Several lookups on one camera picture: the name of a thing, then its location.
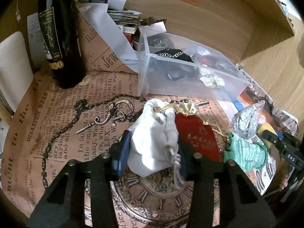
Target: white drawstring pouch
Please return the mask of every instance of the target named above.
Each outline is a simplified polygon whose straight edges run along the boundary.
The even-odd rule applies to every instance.
[[[174,183],[176,188],[180,188],[184,180],[179,173],[181,158],[177,154],[175,110],[167,107],[163,109],[167,104],[156,98],[147,101],[143,113],[129,128],[132,138],[128,166],[141,177],[174,167]],[[160,107],[162,111],[155,112],[155,107]]]

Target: black label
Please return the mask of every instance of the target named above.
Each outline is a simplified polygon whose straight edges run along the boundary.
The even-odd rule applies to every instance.
[[[56,61],[62,58],[56,32],[54,8],[43,11],[38,18],[44,41],[53,60]]]

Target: red velvet pouch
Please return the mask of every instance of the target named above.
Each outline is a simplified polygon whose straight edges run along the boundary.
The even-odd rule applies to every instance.
[[[221,155],[210,125],[204,125],[196,115],[185,116],[178,113],[175,116],[176,128],[184,140],[190,143],[195,152],[214,161],[221,161]]]

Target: wine bottle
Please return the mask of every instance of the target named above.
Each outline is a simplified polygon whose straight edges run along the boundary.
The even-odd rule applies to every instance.
[[[82,81],[85,66],[76,31],[75,0],[39,0],[38,19],[47,60],[62,88]]]

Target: translucent box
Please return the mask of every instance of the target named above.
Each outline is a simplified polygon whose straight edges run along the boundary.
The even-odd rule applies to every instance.
[[[193,63],[155,54],[167,49],[183,51]],[[222,53],[180,36],[142,28],[137,51],[138,96],[155,93],[232,102],[249,84]]]

